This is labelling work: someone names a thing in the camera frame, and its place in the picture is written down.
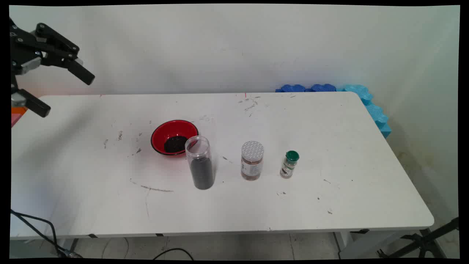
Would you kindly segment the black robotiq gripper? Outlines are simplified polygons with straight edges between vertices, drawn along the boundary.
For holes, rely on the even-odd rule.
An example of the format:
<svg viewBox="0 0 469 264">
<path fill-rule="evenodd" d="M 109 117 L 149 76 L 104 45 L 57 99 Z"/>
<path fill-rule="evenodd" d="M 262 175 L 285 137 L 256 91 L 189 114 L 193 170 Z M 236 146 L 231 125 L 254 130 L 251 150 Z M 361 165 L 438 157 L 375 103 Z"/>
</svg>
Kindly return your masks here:
<svg viewBox="0 0 469 264">
<path fill-rule="evenodd" d="M 11 67 L 11 105 L 26 107 L 40 117 L 47 117 L 51 107 L 39 98 L 19 89 L 17 75 L 24 75 L 40 66 L 54 66 L 67 69 L 87 85 L 95 79 L 78 58 L 80 48 L 66 37 L 44 23 L 27 32 L 19 28 L 10 18 L 10 67 Z"/>
</svg>

